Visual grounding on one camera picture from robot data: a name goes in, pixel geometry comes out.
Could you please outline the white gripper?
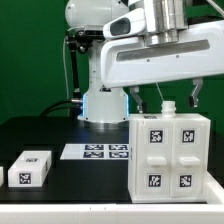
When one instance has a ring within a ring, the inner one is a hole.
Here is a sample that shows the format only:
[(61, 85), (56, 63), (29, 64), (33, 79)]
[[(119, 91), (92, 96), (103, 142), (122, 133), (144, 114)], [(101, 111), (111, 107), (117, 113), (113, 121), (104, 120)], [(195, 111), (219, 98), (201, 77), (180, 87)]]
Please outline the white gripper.
[(130, 94), (143, 112), (137, 85), (192, 79), (188, 98), (198, 107), (203, 79), (224, 74), (224, 20), (195, 24), (176, 43), (145, 46), (141, 37), (107, 42), (101, 51), (101, 80), (108, 88), (133, 86)]

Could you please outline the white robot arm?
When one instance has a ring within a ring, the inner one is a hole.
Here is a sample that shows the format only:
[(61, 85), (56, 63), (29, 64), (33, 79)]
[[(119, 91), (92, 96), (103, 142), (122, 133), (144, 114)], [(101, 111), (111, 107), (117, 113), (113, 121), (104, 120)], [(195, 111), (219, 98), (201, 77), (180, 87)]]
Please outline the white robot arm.
[(120, 123), (128, 118), (125, 87), (137, 96), (144, 84), (191, 79), (189, 104), (198, 105), (204, 76), (224, 74), (224, 7), (204, 0), (218, 16), (189, 20), (199, 0), (68, 0), (70, 47), (89, 55), (90, 87), (81, 119)]

